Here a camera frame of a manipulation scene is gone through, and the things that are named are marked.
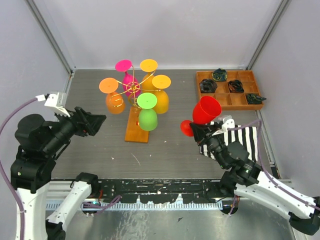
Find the green plastic wine glass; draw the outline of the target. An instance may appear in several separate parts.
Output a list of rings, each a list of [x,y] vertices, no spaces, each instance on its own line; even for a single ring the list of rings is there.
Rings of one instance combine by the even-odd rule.
[[[141,108],[138,115],[139,126],[142,130],[150,132],[158,125],[158,116],[153,109],[158,100],[153,93],[145,92],[137,98],[137,104]]]

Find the gold wire wine glass rack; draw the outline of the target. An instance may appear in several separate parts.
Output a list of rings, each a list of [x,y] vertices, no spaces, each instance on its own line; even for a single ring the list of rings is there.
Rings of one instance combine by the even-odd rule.
[[[135,76],[135,68],[133,71],[133,68],[130,68],[128,70],[128,73]],[[126,131],[125,131],[125,136],[124,136],[124,141],[129,142],[129,143],[143,143],[146,144],[149,141],[149,132],[142,130],[139,126],[139,113],[141,111],[141,108],[139,107],[137,103],[137,98],[127,98],[128,102],[131,104],[130,110],[129,110],[129,115],[128,115],[128,121],[127,121],[127,126],[126,126]]]

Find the yellow wine glass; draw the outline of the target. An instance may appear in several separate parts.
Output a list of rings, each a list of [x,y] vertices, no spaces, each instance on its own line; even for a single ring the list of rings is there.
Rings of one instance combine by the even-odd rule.
[[[146,72],[140,84],[142,91],[144,93],[156,91],[157,88],[154,87],[152,80],[155,77],[154,74],[158,67],[158,63],[154,59],[145,59],[140,63],[140,69]]]
[[[154,95],[157,98],[157,103],[153,109],[157,114],[164,114],[169,109],[169,96],[165,89],[171,85],[171,79],[163,74],[156,75],[152,79],[152,85],[156,88]]]

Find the orange plastic wine glass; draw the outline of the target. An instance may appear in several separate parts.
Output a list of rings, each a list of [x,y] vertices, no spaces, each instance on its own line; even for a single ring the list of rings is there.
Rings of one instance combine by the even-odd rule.
[[[106,94],[105,104],[111,114],[118,115],[125,110],[125,102],[117,92],[119,83],[115,78],[107,77],[99,83],[99,90]]]

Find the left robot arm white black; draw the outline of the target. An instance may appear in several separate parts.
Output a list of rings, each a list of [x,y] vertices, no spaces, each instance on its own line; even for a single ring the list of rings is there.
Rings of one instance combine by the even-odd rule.
[[[81,172],[56,212],[46,217],[47,194],[57,159],[73,136],[95,136],[106,120],[105,115],[81,107],[56,117],[57,121],[46,121],[40,114],[27,115],[14,134],[19,146],[10,168],[10,182],[24,208],[24,221],[17,226],[17,236],[24,240],[64,240],[82,202],[100,193],[98,176]]]

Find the magenta plastic wine glass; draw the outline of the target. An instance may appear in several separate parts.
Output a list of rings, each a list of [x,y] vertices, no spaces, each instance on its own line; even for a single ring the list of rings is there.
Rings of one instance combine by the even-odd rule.
[[[128,59],[120,60],[115,65],[115,69],[118,72],[124,73],[124,77],[121,82],[123,88],[122,94],[127,96],[129,99],[133,99],[137,98],[141,94],[141,88],[136,77],[128,73],[130,68],[132,68],[132,71],[134,73],[134,67],[132,65],[132,62]]]

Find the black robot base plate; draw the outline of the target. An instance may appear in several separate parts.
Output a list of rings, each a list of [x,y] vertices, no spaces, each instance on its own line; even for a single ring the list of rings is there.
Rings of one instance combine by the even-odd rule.
[[[110,203],[119,198],[122,204],[164,204],[175,203],[182,197],[183,204],[217,203],[223,198],[231,198],[231,193],[223,192],[220,183],[214,179],[103,179],[77,177],[71,184],[83,181],[91,185],[90,198],[101,198]]]

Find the red plastic wine glass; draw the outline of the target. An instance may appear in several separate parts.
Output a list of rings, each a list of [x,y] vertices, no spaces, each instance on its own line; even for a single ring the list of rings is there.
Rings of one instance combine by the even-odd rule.
[[[222,113],[220,103],[212,96],[203,96],[192,111],[192,120],[184,120],[180,124],[181,132],[187,137],[193,137],[191,124],[205,125]]]

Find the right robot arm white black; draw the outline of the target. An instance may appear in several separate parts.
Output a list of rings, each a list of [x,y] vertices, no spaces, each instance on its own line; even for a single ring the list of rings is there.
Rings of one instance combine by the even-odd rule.
[[[320,229],[320,198],[304,195],[270,175],[261,163],[252,161],[239,141],[225,143],[221,137],[235,129],[229,118],[213,125],[191,122],[190,129],[198,146],[206,146],[225,171],[219,191],[225,197],[250,199],[288,220],[297,231],[313,236]]]

